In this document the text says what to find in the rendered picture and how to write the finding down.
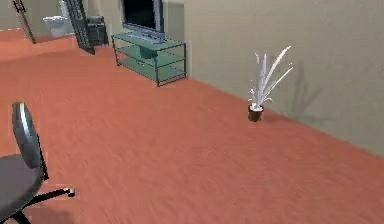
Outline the green glass television stand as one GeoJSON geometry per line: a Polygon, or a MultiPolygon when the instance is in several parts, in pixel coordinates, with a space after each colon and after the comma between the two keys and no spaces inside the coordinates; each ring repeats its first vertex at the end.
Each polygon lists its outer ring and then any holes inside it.
{"type": "Polygon", "coordinates": [[[117,66],[124,66],[156,83],[187,77],[186,43],[173,39],[151,39],[134,32],[111,35],[117,66]]]}

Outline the grey flat television set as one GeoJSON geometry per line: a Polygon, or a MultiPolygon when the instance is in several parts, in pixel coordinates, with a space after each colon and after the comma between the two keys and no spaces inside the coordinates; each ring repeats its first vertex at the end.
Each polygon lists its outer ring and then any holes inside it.
{"type": "Polygon", "coordinates": [[[120,0],[120,11],[125,29],[165,38],[163,0],[120,0]]]}

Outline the grey office chair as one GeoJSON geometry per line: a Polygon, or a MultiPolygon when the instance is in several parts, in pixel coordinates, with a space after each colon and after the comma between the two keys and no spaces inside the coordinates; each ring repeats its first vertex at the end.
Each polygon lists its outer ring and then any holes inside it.
{"type": "Polygon", "coordinates": [[[0,224],[9,219],[31,224],[23,213],[26,207],[64,194],[74,197],[76,191],[62,188],[38,195],[49,175],[39,135],[25,102],[12,104],[12,126],[20,153],[0,157],[0,224]]]}

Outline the white plant in dark pot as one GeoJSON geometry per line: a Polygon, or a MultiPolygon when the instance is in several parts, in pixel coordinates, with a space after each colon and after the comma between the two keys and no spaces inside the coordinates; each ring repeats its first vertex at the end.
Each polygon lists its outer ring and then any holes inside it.
{"type": "Polygon", "coordinates": [[[250,94],[250,98],[248,99],[249,105],[247,107],[249,121],[258,122],[261,120],[261,116],[264,112],[264,103],[266,101],[273,101],[270,97],[271,92],[293,70],[294,66],[290,63],[289,68],[277,80],[270,82],[274,71],[280,65],[281,60],[290,49],[290,46],[284,48],[270,68],[267,68],[267,54],[264,54],[262,57],[255,54],[256,63],[259,67],[259,74],[258,78],[255,81],[252,81],[252,86],[248,91],[250,94]]]}

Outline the black bin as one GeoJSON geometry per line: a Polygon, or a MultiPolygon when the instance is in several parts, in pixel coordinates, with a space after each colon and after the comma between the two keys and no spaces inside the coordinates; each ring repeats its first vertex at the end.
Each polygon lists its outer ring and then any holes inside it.
{"type": "Polygon", "coordinates": [[[87,18],[90,40],[94,46],[108,45],[108,36],[103,16],[89,16],[87,18]]]}

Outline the dark panelled room door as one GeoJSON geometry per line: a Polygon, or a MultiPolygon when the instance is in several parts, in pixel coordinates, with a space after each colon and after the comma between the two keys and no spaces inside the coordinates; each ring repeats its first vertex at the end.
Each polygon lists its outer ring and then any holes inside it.
{"type": "Polygon", "coordinates": [[[87,19],[82,0],[64,0],[66,2],[72,27],[76,36],[78,47],[94,55],[95,49],[90,41],[87,19]]]}

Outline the white toilet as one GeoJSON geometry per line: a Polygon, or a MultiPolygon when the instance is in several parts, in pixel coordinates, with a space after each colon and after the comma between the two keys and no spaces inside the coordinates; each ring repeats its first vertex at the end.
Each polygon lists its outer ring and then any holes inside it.
{"type": "Polygon", "coordinates": [[[44,17],[43,21],[48,26],[53,37],[64,37],[74,34],[69,11],[64,0],[58,1],[61,14],[44,17]]]}

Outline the dark leaning ladder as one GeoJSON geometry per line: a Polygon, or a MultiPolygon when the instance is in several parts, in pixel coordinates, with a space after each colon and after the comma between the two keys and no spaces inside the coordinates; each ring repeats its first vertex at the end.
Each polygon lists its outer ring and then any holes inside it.
{"type": "Polygon", "coordinates": [[[22,0],[12,0],[14,9],[19,17],[20,23],[22,25],[22,29],[24,30],[24,33],[26,37],[33,43],[36,43],[35,37],[32,33],[32,30],[29,26],[27,16],[26,16],[26,8],[22,2],[22,0]]]}

